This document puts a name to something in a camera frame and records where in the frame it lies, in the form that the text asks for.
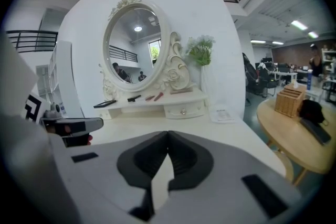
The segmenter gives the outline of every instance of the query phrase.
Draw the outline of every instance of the oval mirror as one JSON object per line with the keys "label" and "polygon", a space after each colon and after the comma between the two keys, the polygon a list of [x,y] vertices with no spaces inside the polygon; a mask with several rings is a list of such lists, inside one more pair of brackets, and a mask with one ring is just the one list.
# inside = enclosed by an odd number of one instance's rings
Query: oval mirror
{"label": "oval mirror", "polygon": [[153,75],[160,48],[161,29],[157,16],[148,8],[133,8],[112,28],[109,65],[119,80],[136,84]]}

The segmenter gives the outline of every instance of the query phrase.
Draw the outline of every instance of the wicker basket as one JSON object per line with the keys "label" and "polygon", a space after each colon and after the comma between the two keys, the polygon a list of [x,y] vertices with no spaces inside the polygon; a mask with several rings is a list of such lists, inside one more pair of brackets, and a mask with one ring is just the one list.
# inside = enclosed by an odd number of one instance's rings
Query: wicker basket
{"label": "wicker basket", "polygon": [[299,86],[294,89],[290,84],[277,94],[275,111],[287,115],[291,118],[297,115],[298,107],[305,98],[306,87]]}

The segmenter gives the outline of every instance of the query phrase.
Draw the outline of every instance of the round wooden table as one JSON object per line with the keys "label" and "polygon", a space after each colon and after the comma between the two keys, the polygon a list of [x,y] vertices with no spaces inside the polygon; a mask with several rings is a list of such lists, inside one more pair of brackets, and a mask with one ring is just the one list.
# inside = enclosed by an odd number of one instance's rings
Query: round wooden table
{"label": "round wooden table", "polygon": [[308,170],[326,174],[336,154],[336,113],[322,106],[322,113],[329,125],[321,126],[331,136],[331,141],[322,146],[299,122],[300,117],[290,118],[276,112],[275,101],[268,99],[262,102],[258,106],[257,117],[271,144],[275,144],[290,159],[303,167],[294,185],[299,184]]}

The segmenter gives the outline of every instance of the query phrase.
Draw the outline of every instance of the window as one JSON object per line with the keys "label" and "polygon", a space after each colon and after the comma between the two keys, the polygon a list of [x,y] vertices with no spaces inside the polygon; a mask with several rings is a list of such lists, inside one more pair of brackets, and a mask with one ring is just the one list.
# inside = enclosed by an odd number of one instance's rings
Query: window
{"label": "window", "polygon": [[149,50],[151,52],[152,61],[156,61],[159,57],[161,47],[161,40],[156,40],[149,43]]}

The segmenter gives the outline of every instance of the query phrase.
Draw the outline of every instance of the wooden stool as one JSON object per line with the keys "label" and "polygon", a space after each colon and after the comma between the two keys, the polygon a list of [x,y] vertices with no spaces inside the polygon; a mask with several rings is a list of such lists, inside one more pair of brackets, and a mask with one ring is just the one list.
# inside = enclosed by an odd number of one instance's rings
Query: wooden stool
{"label": "wooden stool", "polygon": [[293,168],[292,162],[284,153],[281,153],[278,151],[273,151],[273,152],[275,155],[278,156],[278,158],[281,160],[281,162],[285,166],[285,169],[286,169],[285,178],[288,179],[292,183],[293,178],[294,178],[294,168]]}

